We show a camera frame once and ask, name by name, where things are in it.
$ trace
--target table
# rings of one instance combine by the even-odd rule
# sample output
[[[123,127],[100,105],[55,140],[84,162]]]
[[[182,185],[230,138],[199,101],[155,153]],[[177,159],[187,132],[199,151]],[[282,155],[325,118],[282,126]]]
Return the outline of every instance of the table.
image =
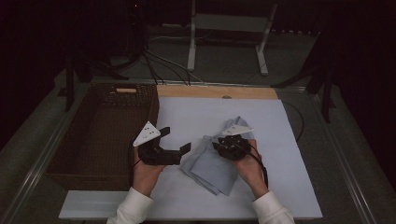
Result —
[[[272,22],[276,13],[277,4],[273,4],[268,18],[248,16],[226,16],[195,12],[195,0],[191,7],[191,42],[187,69],[194,70],[195,66],[195,29],[228,30],[243,32],[262,33],[262,42],[256,46],[256,54],[259,62],[260,72],[263,76],[268,75],[267,64],[264,58],[264,47],[270,34]]]
[[[178,148],[191,141],[191,151],[194,151],[203,134],[216,134],[221,131],[223,121],[240,115],[255,130],[259,151],[264,156],[263,161],[269,173],[270,190],[295,218],[322,217],[286,112],[274,90],[158,86],[158,92],[160,115],[157,127],[171,127],[171,133],[161,141],[162,147]],[[126,193],[70,190],[60,218],[97,219],[113,216]],[[184,175],[178,166],[167,166],[151,197],[154,204],[148,211],[148,220],[256,218],[251,207],[254,197],[240,177],[235,181],[229,196],[215,196]]]

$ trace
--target dark background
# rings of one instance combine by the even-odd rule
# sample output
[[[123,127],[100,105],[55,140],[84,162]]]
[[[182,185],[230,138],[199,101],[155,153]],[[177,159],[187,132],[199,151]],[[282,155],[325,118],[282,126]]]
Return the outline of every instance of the dark background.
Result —
[[[268,3],[197,1],[197,11],[260,16]],[[64,36],[80,2],[10,1],[0,6],[0,147],[52,90],[64,69]],[[191,2],[144,1],[147,23],[190,22]],[[255,10],[246,4],[256,4]],[[273,32],[317,35],[304,67],[322,64],[396,189],[396,10],[391,2],[278,1]]]

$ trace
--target human arm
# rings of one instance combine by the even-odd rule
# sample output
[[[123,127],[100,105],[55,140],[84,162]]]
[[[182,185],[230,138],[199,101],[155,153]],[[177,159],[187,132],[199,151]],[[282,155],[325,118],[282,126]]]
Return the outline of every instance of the human arm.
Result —
[[[251,153],[258,159],[262,156],[257,151],[256,140],[248,140],[252,146]],[[250,155],[240,161],[233,161],[239,175],[251,188],[255,201],[253,208],[261,224],[289,224],[294,223],[291,212],[284,207],[272,191],[265,185],[262,168]]]
[[[150,194],[165,166],[146,165],[139,161],[137,147],[134,148],[134,183],[128,195],[119,205],[117,214],[107,224],[135,224],[146,219],[146,212],[152,204]]]

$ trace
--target black cable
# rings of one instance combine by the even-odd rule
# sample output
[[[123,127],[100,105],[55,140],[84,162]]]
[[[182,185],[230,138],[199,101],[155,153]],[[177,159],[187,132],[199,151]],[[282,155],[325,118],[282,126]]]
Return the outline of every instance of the black cable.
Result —
[[[128,164],[128,179],[129,183],[128,185],[131,187],[132,184],[134,183],[134,167],[140,162],[140,159],[132,165],[132,162],[134,161],[134,140],[136,139],[137,136],[134,136],[131,141],[129,142],[128,146],[128,156],[127,156],[127,164]]]
[[[158,61],[156,61],[156,60],[154,60],[154,59],[150,59],[150,60],[152,60],[153,62],[158,63],[158,64],[160,64],[160,65],[162,65],[162,66],[164,66],[164,67],[167,67],[167,68],[170,69],[172,72],[174,72],[174,73],[181,79],[181,81],[184,82],[184,84],[185,84],[186,86],[189,85],[189,84],[186,83],[186,81],[183,79],[183,77],[182,77],[175,69],[173,69],[172,67],[170,67],[170,66],[168,66],[168,65],[166,65],[166,64],[164,64],[164,63],[160,63],[160,62],[158,62]]]
[[[148,62],[148,69],[149,69],[149,71],[150,71],[150,73],[151,73],[151,75],[152,75],[152,77],[153,77],[153,79],[155,81],[155,84],[158,85],[158,82],[157,82],[157,78],[158,78],[158,79],[160,79],[162,81],[163,85],[166,85],[165,81],[163,81],[163,78],[158,76],[158,74],[155,72],[154,67],[151,64],[151,61],[149,60],[149,57],[145,53],[143,53],[143,57],[145,57],[146,61]]]
[[[301,130],[300,130],[300,133],[297,135],[297,137],[296,137],[296,142],[298,142],[298,141],[300,141],[300,138],[301,138],[301,136],[303,135],[303,132],[304,132],[304,128],[305,128],[305,121],[304,121],[304,117],[303,117],[303,115],[301,114],[301,112],[300,112],[300,110],[297,108],[297,107],[295,107],[294,105],[292,105],[292,104],[290,104],[290,103],[288,103],[288,102],[286,102],[286,101],[282,101],[285,105],[289,105],[289,106],[291,106],[295,111],[297,111],[297,113],[299,114],[299,116],[300,116],[300,118],[301,118],[301,122],[302,122],[302,127],[301,127]]]
[[[193,75],[191,72],[189,72],[189,70],[187,70],[187,68],[181,66],[180,64],[171,62],[171,61],[169,61],[169,60],[167,60],[167,59],[165,59],[165,58],[163,58],[163,57],[160,57],[160,56],[158,56],[158,55],[152,53],[151,51],[149,51],[149,50],[147,50],[147,49],[145,50],[145,52],[147,52],[148,54],[150,54],[150,55],[152,55],[152,56],[154,56],[154,57],[156,57],[156,58],[158,58],[158,59],[161,59],[161,60],[163,60],[163,61],[165,61],[165,62],[171,63],[171,64],[173,64],[173,65],[176,65],[177,67],[182,68],[184,71],[186,71],[186,73],[187,73],[190,77],[194,77],[194,78],[197,79],[198,81],[200,81],[200,82],[202,82],[202,83],[205,84],[204,81],[202,81],[200,78],[198,78],[198,77],[196,77],[195,75]]]
[[[269,188],[269,187],[268,187],[268,173],[267,173],[267,169],[265,168],[264,164],[262,163],[262,160],[259,159],[259,158],[257,158],[255,155],[253,155],[253,153],[244,150],[244,149],[243,149],[241,146],[239,146],[238,144],[233,143],[233,145],[234,145],[234,146],[237,146],[237,147],[239,147],[241,150],[245,151],[249,156],[251,156],[251,157],[260,165],[260,167],[262,168],[262,175],[263,175],[263,177],[264,177],[265,185],[267,186],[267,188]],[[259,154],[259,151],[257,150],[257,148],[255,148],[255,147],[252,146],[251,144],[249,144],[249,145],[250,145],[251,147],[253,147],[253,148],[257,151],[257,154]]]

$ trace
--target white sleeve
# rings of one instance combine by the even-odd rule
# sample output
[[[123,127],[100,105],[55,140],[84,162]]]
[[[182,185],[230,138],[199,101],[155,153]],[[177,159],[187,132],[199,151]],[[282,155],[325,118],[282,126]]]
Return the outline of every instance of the white sleeve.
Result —
[[[260,224],[294,223],[291,212],[279,202],[272,191],[254,201],[253,208]]]
[[[115,217],[110,217],[107,224],[135,224],[146,219],[146,212],[152,199],[130,188],[125,200],[119,205]]]

